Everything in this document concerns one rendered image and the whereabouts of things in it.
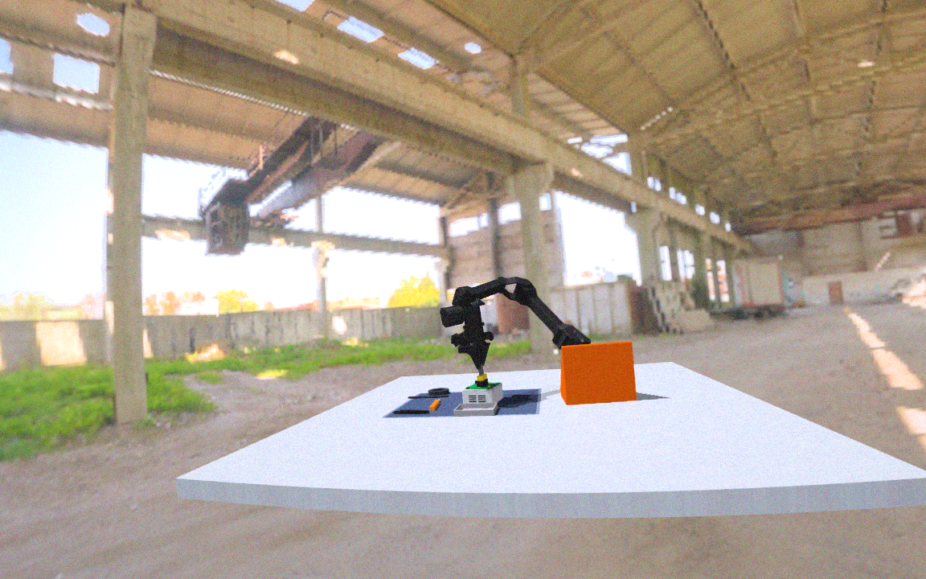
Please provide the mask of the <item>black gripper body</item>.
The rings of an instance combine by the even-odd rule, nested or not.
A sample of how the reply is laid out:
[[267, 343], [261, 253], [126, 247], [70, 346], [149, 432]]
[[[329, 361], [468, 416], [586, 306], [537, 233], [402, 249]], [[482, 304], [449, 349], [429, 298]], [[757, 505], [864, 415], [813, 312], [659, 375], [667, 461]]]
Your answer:
[[479, 351], [479, 345], [485, 345], [486, 341], [490, 339], [493, 340], [494, 335], [491, 332], [484, 332], [485, 323], [482, 320], [477, 320], [477, 322], [466, 322], [463, 329], [468, 332], [468, 339], [470, 342], [461, 343], [458, 346], [458, 353], [474, 353]]

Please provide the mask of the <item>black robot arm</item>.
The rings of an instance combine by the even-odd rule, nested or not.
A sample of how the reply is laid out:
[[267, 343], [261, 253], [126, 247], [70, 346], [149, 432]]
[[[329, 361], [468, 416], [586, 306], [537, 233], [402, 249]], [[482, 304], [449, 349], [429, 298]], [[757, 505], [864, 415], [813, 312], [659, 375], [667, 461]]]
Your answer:
[[[510, 293], [505, 289], [505, 285], [515, 285], [514, 292]], [[504, 278], [499, 277], [475, 287], [462, 286], [457, 287], [453, 294], [453, 301], [450, 307], [440, 308], [442, 326], [450, 327], [462, 325], [464, 322], [477, 322], [481, 320], [481, 311], [479, 306], [484, 306], [485, 302], [481, 299], [491, 296], [491, 294], [505, 294], [507, 299], [517, 301], [519, 304], [528, 306], [552, 333], [554, 338], [552, 343], [561, 349], [561, 346], [591, 344], [591, 339], [578, 331], [576, 327], [564, 325], [562, 320], [557, 318], [555, 313], [548, 308], [543, 300], [538, 298], [535, 286], [530, 280], [521, 277]], [[470, 342], [468, 332], [456, 333], [451, 336], [451, 344], [458, 346], [464, 342]]]

